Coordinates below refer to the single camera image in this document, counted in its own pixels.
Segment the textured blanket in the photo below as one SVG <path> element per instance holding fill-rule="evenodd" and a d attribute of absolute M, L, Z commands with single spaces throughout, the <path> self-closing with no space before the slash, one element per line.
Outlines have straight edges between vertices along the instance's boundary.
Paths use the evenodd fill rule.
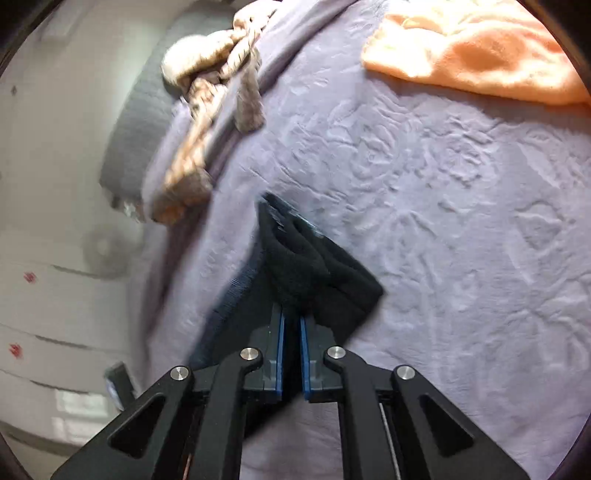
<path fill-rule="evenodd" d="M 348 347 L 417 367 L 545 480 L 591 405 L 591 121 L 368 73 L 359 58 L 385 3 L 286 0 L 292 16 L 272 18 L 258 44 L 265 126 L 240 135 L 226 102 L 209 208 L 146 228 L 130 288 L 135 371 L 147 385 L 186 361 L 270 190 L 384 286 Z M 289 22 L 315 28 L 293 26 L 309 41 L 287 44 L 291 62 L 273 43 Z M 180 105 L 145 199 L 189 123 Z M 245 445 L 242 478 L 336 480 L 340 462 L 336 408 L 301 401 Z"/>

